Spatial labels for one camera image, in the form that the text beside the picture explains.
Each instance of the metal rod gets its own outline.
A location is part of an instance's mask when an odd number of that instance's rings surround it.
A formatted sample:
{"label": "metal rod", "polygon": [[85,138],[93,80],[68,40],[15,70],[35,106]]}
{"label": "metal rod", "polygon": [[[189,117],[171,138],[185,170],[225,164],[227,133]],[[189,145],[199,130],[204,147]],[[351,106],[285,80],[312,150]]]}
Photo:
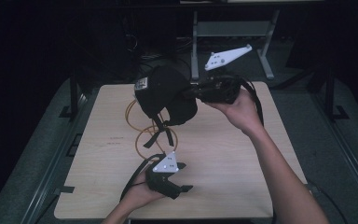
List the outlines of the metal rod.
{"label": "metal rod", "polygon": [[[78,101],[79,107],[82,107],[87,102],[87,99],[84,95],[80,97],[80,100]],[[55,176],[56,168],[58,167],[59,161],[61,156],[64,154],[65,150],[68,148],[67,146],[70,146],[71,144],[71,136],[76,130],[76,125],[78,124],[79,118],[81,118],[81,114],[83,113],[83,110],[80,109],[78,116],[76,116],[75,121],[70,123],[69,129],[66,132],[66,135],[62,138],[60,145],[57,147],[57,150],[55,151],[53,158],[50,161],[50,164],[48,165],[48,169],[46,170],[45,174],[42,177],[42,180],[40,181],[39,185],[37,186],[33,199],[31,200],[30,204],[28,205],[27,211],[25,212],[24,216],[22,217],[21,224],[34,224],[36,221],[37,215],[40,211],[40,208],[42,207],[43,201],[45,200],[48,189],[51,186],[51,183],[53,181],[53,178]]]}
{"label": "metal rod", "polygon": [[77,115],[78,106],[77,106],[77,83],[76,83],[76,75],[75,71],[72,76],[69,78],[70,90],[71,90],[71,121]]}
{"label": "metal rod", "polygon": [[193,80],[198,80],[200,78],[199,74],[199,59],[197,56],[197,35],[198,35],[198,13],[194,11],[193,18],[193,51],[191,52],[191,78]]}
{"label": "metal rod", "polygon": [[261,50],[261,56],[266,57],[267,50],[269,50],[269,43],[271,42],[272,35],[274,34],[275,26],[277,24],[277,20],[279,17],[280,10],[275,10],[272,14],[271,21],[269,23],[269,27],[267,29],[266,33],[266,43],[264,44],[264,47]]}
{"label": "metal rod", "polygon": [[324,100],[324,110],[327,114],[327,117],[334,122],[333,115],[333,105],[334,105],[334,76],[330,68],[327,71],[326,78],[326,89],[325,89],[325,100]]}
{"label": "metal rod", "polygon": [[344,156],[345,162],[348,164],[353,174],[353,177],[358,184],[358,160],[356,159],[356,156],[353,154],[350,145],[343,137],[343,134],[341,130],[338,128],[338,126],[336,125],[336,123],[332,122],[329,116],[326,115],[325,110],[323,109],[322,100],[320,100],[316,95],[312,95],[311,99],[317,105],[316,107],[319,110],[319,112],[322,114],[322,117],[324,118],[324,122],[327,124],[329,130],[336,138],[339,148],[341,149],[341,153]]}

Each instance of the black wall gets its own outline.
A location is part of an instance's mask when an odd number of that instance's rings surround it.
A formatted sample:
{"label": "black wall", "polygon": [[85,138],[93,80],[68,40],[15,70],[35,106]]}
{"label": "black wall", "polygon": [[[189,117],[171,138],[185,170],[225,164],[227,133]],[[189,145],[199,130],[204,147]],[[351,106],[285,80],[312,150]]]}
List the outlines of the black wall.
{"label": "black wall", "polygon": [[83,92],[131,79],[117,15],[86,3],[0,1],[0,191],[69,76]]}
{"label": "black wall", "polygon": [[318,63],[347,84],[358,103],[358,0],[335,1],[308,13],[288,65],[307,69]]}

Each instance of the dark background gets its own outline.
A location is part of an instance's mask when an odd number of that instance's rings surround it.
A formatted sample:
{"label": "dark background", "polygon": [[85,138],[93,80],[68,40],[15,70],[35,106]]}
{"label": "dark background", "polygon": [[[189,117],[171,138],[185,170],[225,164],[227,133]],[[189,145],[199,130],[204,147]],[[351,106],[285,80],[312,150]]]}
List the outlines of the dark background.
{"label": "dark background", "polygon": [[[296,41],[288,66],[326,64],[358,101],[358,1],[331,2],[283,8],[274,38]],[[127,51],[125,34],[137,32],[140,44],[164,53],[170,53],[177,35],[191,36],[182,24],[191,22],[191,13],[141,11],[137,16],[145,19],[133,31],[121,25],[114,10],[90,10],[114,3],[0,1],[0,190],[68,77],[76,74],[85,93],[104,83],[128,83],[136,78],[137,54]],[[302,19],[293,21],[293,14]]]}

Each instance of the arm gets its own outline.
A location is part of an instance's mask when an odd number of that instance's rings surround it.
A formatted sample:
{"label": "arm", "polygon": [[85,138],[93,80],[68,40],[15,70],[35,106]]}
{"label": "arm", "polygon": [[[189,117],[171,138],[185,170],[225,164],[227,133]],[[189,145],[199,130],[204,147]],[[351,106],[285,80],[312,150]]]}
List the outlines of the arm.
{"label": "arm", "polygon": [[248,91],[241,90],[233,105],[208,105],[222,111],[235,127],[251,139],[281,223],[328,223],[322,208],[264,129]]}
{"label": "arm", "polygon": [[106,217],[103,224],[122,224],[134,210],[163,197],[164,195],[151,190],[147,186],[145,183],[145,170],[143,170],[135,178],[133,187],[129,189],[123,200]]}

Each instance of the forearm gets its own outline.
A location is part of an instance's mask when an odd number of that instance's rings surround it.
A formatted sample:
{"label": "forearm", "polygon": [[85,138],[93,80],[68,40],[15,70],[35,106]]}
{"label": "forearm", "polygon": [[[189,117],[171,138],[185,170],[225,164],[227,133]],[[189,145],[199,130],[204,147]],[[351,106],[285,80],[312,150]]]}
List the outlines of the forearm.
{"label": "forearm", "polygon": [[323,210],[291,169],[264,128],[249,134],[278,219],[284,223],[328,223]]}
{"label": "forearm", "polygon": [[130,213],[131,210],[127,209],[122,203],[119,203],[106,217],[103,224],[123,224]]}

